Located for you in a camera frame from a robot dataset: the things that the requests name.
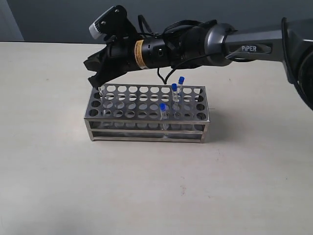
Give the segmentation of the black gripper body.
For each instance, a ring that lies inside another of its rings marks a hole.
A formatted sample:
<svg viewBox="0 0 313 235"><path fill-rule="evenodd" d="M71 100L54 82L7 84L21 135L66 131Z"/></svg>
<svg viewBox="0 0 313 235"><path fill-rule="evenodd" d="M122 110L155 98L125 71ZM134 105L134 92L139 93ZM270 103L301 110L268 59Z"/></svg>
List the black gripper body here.
<svg viewBox="0 0 313 235"><path fill-rule="evenodd" d="M107 63L117 67L117 78L130 71L171 66L171 51L163 38L137 32L126 18L121 32L106 35Z"/></svg>

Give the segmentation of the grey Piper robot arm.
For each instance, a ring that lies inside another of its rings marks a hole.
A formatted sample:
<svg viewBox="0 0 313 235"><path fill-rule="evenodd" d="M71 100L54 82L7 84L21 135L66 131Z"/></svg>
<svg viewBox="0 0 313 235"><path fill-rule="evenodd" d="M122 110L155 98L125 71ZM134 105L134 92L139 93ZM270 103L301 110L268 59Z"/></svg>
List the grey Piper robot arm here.
<svg viewBox="0 0 313 235"><path fill-rule="evenodd" d="M248 30L216 20L183 20L160 34L141 21L139 32L124 33L116 25L103 33L106 46L84 61L86 69L94 72L89 82L95 88L131 71L274 61L283 64L288 82L304 103L313 105L312 19L289 22L283 18L279 25Z"/></svg>

